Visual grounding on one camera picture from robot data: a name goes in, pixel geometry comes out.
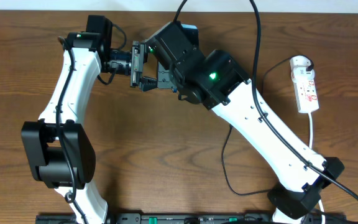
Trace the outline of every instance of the thin black wire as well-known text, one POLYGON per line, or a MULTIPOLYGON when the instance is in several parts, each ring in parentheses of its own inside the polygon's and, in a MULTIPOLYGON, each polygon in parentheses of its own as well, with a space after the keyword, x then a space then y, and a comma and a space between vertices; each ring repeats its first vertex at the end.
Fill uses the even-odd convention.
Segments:
POLYGON ((264 83, 265 83, 265 79, 266 79, 267 74, 269 74, 274 68, 277 68, 277 67, 278 67, 279 65, 281 65, 282 63, 284 63, 284 62, 286 62, 286 61, 288 61, 288 60, 291 60, 291 58, 296 57, 296 56, 304 56, 305 58, 309 59, 311 65, 308 66, 307 70, 308 70, 308 71, 312 71, 312 69, 313 69, 313 67, 314 67, 314 63, 313 63, 313 61, 312 61, 310 58, 308 58, 307 56, 305 56, 305 55, 293 55, 293 56, 291 56, 291 57, 288 57, 288 58, 282 60, 281 62, 278 62, 276 65, 274 65, 272 68, 270 68, 269 70, 267 70, 267 71, 265 72, 265 74, 264 74, 264 76, 263 76, 263 78, 262 78, 262 84, 261 84, 261 86, 260 86, 260 95, 261 95, 261 96, 264 95, 264 83))
POLYGON ((58 39, 62 43, 62 45, 65 48, 65 50, 67 50, 68 55, 70 56, 70 62, 71 62, 70 70, 68 72, 66 82, 65 82, 65 84, 64 84, 64 86, 62 88, 62 92, 60 93, 59 100, 58 100, 58 103, 57 103, 57 106, 56 106, 56 132, 57 132, 57 136, 59 138, 60 145, 62 147, 62 151, 63 151, 63 155, 65 157, 66 163, 67 163, 67 167, 68 167, 68 169, 70 171, 71 181, 72 181, 72 184, 73 184, 73 189, 72 189, 71 192, 67 192, 67 194, 65 195, 65 200, 66 200, 67 203, 74 203, 74 207, 81 214, 81 217, 85 217, 85 214, 82 212, 82 210, 79 208, 79 206, 75 202, 76 192, 77 192, 75 173, 74 173, 74 169, 73 169, 73 165, 71 163, 70 157, 68 156, 68 152, 67 152, 65 142, 63 140, 64 135, 60 130, 60 113, 62 111, 62 102, 63 102, 64 96, 65 96, 68 84, 70 82, 70 78, 73 75, 75 61, 74 61, 73 52, 71 51, 71 47, 68 45, 66 40, 63 37, 58 37, 58 39))
MULTIPOLYGON (((324 179, 328 180, 330 183, 338 186, 340 189, 354 197, 358 201, 358 195, 355 194, 353 191, 348 189, 347 187, 343 186, 341 183, 339 183, 336 180, 333 180, 332 178, 328 177, 324 173, 322 173, 317 167, 315 167, 311 162, 307 161, 299 152, 297 152, 284 138, 281 136, 281 134, 272 126, 270 121, 266 118, 266 116, 263 114, 262 109, 259 105, 258 99, 257 99, 257 92, 256 92, 256 74, 257 74, 257 66, 258 66, 258 59, 259 59, 259 49, 260 49, 260 36, 261 36, 261 25, 260 25, 260 17, 258 9, 255 5, 254 0, 249 0, 252 4, 252 7, 254 8, 255 12, 255 18, 257 22, 257 41, 256 41, 256 47, 255 47, 255 56, 254 56, 254 65, 253 65, 253 71, 252 71, 252 97, 254 99, 255 106, 257 108, 257 111, 259 112, 260 117, 263 119, 265 124, 270 128, 270 130, 276 135, 276 137, 281 140, 281 142, 286 145, 289 150, 291 150, 294 155, 296 155, 297 158, 301 162, 303 162, 307 167, 309 167, 311 170, 315 171, 317 174, 319 174, 324 179)), ((346 223, 352 223, 352 224, 358 224, 358 222, 349 221, 349 220, 342 220, 346 223)))
POLYGON ((109 84, 112 82, 112 80, 113 80, 113 78, 114 78, 115 75, 116 75, 116 70, 113 70, 113 71, 111 72, 111 75, 110 75, 110 78, 109 78, 109 81, 108 81, 108 82, 105 82, 105 81, 102 79, 102 77, 100 77, 100 75, 98 75, 97 78, 98 78, 98 80, 99 80, 101 83, 103 83, 104 85, 109 85, 109 84))
POLYGON ((255 192, 249 192, 249 193, 240 194, 240 193, 237 193, 235 190, 233 190, 233 188, 231 187, 229 179, 228 179, 227 174, 226 174, 226 168, 224 166, 224 149, 225 149, 226 144, 227 144, 227 142, 229 140, 229 137, 230 137, 232 129, 233 129, 233 126, 230 124, 229 133, 227 134, 226 140, 225 140, 225 142, 223 144, 223 148, 222 148, 222 166, 223 166, 223 173, 224 173, 224 178, 226 178, 227 186, 229 187, 231 192, 233 192, 235 195, 238 195, 238 196, 250 196, 250 195, 254 195, 254 194, 260 194, 260 193, 269 192, 270 189, 269 190, 258 190, 258 191, 255 191, 255 192))
POLYGON ((125 34, 125 32, 121 29, 121 27, 119 27, 117 24, 114 24, 113 26, 115 26, 117 28, 118 31, 122 32, 122 34, 124 35, 124 43, 121 44, 121 46, 119 46, 117 49, 114 50, 121 50, 125 47, 125 45, 127 44, 127 35, 125 34))
POLYGON ((178 16, 179 16, 179 13, 181 11, 181 9, 183 8, 183 6, 186 4, 187 0, 183 0, 177 10, 177 13, 175 15, 175 17, 173 18, 173 22, 176 22, 178 20, 178 16))

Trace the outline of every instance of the power strip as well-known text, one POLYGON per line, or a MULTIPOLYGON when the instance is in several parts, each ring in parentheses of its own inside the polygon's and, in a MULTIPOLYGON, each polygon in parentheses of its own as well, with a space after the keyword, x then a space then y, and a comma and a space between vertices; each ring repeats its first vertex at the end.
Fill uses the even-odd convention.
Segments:
POLYGON ((314 70, 307 71, 310 60, 304 56, 296 56, 290 60, 291 79, 295 89, 296 105, 299 113, 311 113, 319 108, 314 70))

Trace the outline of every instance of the wood grain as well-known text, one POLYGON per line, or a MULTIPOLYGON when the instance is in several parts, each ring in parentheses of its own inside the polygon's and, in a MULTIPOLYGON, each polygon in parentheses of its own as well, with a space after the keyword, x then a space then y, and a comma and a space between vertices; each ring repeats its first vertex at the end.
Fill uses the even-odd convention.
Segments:
MULTIPOLYGON (((36 214, 70 212, 52 190, 32 179, 22 146, 24 121, 35 121, 50 99, 62 68, 57 36, 85 29, 88 14, 108 16, 128 43, 148 38, 173 18, 171 12, 0 11, 0 223, 33 223, 36 214)), ((320 110, 313 113, 315 149, 345 164, 339 180, 358 193, 358 15, 261 14, 259 75, 289 55, 315 63, 320 110)), ((255 49, 251 13, 190 13, 180 20, 200 30, 201 49, 230 52, 250 71, 255 49)), ((115 32, 113 45, 122 43, 115 32)), ((155 74, 155 60, 145 65, 155 74)), ((265 82, 265 98, 299 137, 308 139, 308 118, 296 110, 288 65, 265 82)), ((141 93, 127 77, 96 83, 85 130, 96 151, 95 179, 113 211, 145 213, 273 210, 266 196, 241 198, 226 186, 220 153, 228 125, 202 106, 180 102, 170 91, 141 93)), ((268 189, 277 178, 249 143, 234 131, 227 171, 239 192, 268 189)), ((358 220, 358 204, 330 186, 325 209, 358 220)))

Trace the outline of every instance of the white background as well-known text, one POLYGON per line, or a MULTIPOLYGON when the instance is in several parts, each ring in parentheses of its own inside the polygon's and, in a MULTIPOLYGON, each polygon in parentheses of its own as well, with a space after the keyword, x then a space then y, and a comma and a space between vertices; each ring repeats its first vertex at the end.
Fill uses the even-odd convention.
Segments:
MULTIPOLYGON (((176 11, 181 0, 0 0, 0 9, 176 11)), ((358 13, 358 0, 255 0, 260 12, 358 13)), ((251 12, 248 0, 189 0, 183 11, 251 12)))

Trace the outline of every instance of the robotic arm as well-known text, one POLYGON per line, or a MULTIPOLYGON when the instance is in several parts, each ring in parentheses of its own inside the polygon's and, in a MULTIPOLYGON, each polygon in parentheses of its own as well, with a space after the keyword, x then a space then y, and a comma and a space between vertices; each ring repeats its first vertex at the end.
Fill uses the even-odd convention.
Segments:
MULTIPOLYGON (((233 125, 277 174, 279 183, 268 193, 277 207, 272 221, 301 223, 329 182, 308 169, 262 121, 253 101, 250 77, 238 63, 221 50, 205 57, 198 47, 195 26, 169 22, 151 38, 134 42, 131 52, 110 49, 111 29, 112 23, 105 17, 89 16, 86 32, 70 33, 66 39, 75 59, 75 70, 63 98, 60 127, 79 183, 76 202, 87 222, 114 223, 107 202, 92 181, 96 158, 82 127, 96 77, 101 72, 112 72, 130 75, 130 86, 139 86, 142 91, 154 88, 179 91, 179 100, 202 103, 233 125), (157 78, 142 75, 148 54, 158 59, 157 78)), ((55 108, 70 65, 65 51, 62 73, 49 104, 37 122, 25 122, 22 128, 33 178, 63 196, 72 188, 70 173, 62 150, 47 143, 57 138, 55 108)), ((331 178, 339 176, 344 166, 338 158, 324 158, 315 153, 281 121, 259 93, 257 99, 264 115, 299 154, 331 178)), ((76 221, 83 223, 78 208, 74 204, 70 206, 76 213, 76 221)))

